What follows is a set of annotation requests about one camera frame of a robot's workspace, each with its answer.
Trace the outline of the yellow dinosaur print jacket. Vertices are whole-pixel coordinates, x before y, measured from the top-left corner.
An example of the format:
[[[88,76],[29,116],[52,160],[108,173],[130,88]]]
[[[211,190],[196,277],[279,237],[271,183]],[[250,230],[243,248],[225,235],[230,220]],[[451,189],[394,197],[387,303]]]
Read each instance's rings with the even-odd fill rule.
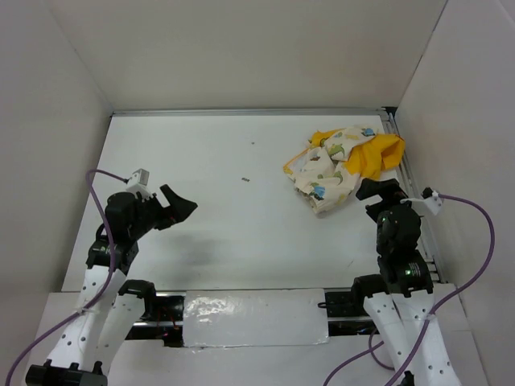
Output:
[[[342,204],[362,179],[377,181],[382,172],[398,167],[405,148],[397,134],[369,125],[317,131],[283,172],[319,215]]]

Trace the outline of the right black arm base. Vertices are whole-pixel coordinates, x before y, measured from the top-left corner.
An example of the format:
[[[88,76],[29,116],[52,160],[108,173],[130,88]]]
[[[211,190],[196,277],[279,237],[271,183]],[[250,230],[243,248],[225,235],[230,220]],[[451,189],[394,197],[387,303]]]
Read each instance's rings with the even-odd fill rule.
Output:
[[[349,288],[325,289],[323,301],[317,304],[328,318],[328,334],[332,337],[370,335],[375,329],[372,319],[354,304]]]

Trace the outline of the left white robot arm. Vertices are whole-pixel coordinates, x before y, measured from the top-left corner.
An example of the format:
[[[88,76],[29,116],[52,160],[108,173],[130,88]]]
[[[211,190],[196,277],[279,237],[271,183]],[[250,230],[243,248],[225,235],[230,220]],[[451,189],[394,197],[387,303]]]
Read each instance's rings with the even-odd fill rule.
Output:
[[[185,221],[198,207],[168,185],[160,190],[167,206],[141,183],[107,199],[89,248],[76,312],[58,327],[61,336],[45,362],[29,367],[26,384],[106,385],[113,359],[133,324],[158,313],[154,284],[127,277],[138,242],[152,230]]]

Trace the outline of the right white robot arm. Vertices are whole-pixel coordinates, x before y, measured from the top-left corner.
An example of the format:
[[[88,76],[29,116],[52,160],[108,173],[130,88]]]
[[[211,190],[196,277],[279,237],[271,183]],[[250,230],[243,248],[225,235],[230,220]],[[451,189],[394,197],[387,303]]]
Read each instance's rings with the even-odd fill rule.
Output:
[[[430,313],[434,283],[418,251],[422,217],[396,179],[364,179],[356,197],[375,195],[380,201],[365,210],[377,226],[380,272],[355,279],[352,308],[373,320],[399,385],[458,385],[438,319]]]

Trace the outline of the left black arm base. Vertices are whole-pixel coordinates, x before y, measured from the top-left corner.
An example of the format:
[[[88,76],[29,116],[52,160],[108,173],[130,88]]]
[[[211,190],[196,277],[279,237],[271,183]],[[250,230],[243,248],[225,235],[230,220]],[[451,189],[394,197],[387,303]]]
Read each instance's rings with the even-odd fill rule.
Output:
[[[158,292],[150,311],[133,324],[126,341],[155,340],[165,347],[183,347],[185,295]]]

